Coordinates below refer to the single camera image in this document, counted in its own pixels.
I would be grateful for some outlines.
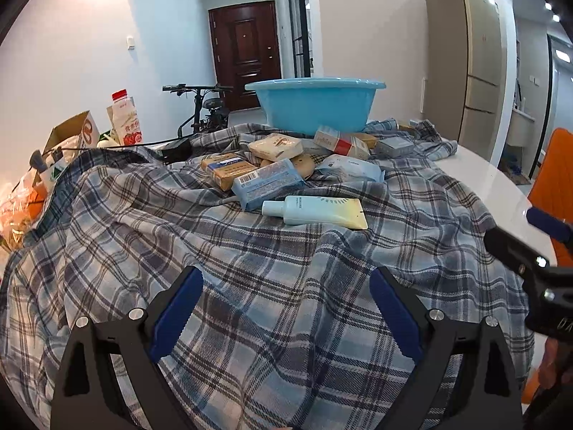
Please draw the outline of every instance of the silver bolt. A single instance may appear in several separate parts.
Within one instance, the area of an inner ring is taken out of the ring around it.
[[[133,309],[130,312],[130,318],[132,320],[139,320],[141,317],[143,317],[143,309]]]
[[[543,298],[549,302],[552,302],[555,300],[555,293],[551,290],[545,290],[543,293]]]
[[[488,315],[485,318],[485,323],[488,324],[489,326],[495,328],[496,326],[498,326],[500,324],[499,321],[497,321],[497,318],[492,317],[491,315]]]
[[[90,322],[90,319],[88,319],[87,317],[80,317],[80,318],[78,318],[78,320],[76,320],[76,326],[78,328],[83,328],[83,327],[87,326],[89,322]]]
[[[432,320],[442,321],[444,319],[444,317],[445,317],[445,315],[443,314],[443,312],[441,310],[438,310],[438,309],[430,310],[430,318]]]

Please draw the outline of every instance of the person's hand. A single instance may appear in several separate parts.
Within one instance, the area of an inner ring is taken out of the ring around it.
[[[557,353],[559,341],[548,338],[545,342],[545,354],[539,366],[539,384],[546,390],[551,389],[557,382]],[[561,379],[561,383],[573,382],[573,370],[567,370]]]

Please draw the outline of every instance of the bicycle seat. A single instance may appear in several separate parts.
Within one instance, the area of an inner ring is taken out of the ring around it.
[[[207,110],[216,110],[217,108],[222,108],[225,106],[225,102],[223,99],[207,99],[203,103],[203,108]]]

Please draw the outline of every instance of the recessed light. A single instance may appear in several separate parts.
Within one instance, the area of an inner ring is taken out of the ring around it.
[[[563,53],[562,51],[555,50],[555,54],[557,55],[558,59],[562,59],[563,61],[565,61],[567,63],[571,63],[571,58],[569,58],[569,55],[567,53]]]

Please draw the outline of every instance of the plaid blanket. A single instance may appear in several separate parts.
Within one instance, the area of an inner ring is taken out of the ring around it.
[[[392,121],[365,131],[403,134]],[[145,308],[185,266],[203,271],[205,289],[160,368],[199,427],[374,428],[413,368],[370,296],[369,274],[379,266],[453,319],[497,317],[517,377],[526,376],[534,343],[526,298],[485,251],[493,218],[432,162],[456,143],[423,123],[411,157],[372,157],[385,183],[308,181],[300,193],[362,201],[370,229],[351,231],[241,212],[201,170],[199,155],[235,151],[255,161],[248,142],[272,132],[242,125],[196,137],[196,157],[168,167],[144,148],[91,150],[61,175],[0,286],[5,378],[46,426],[76,319]],[[134,419],[147,426],[121,358],[114,365]],[[456,366],[428,424],[440,417]]]

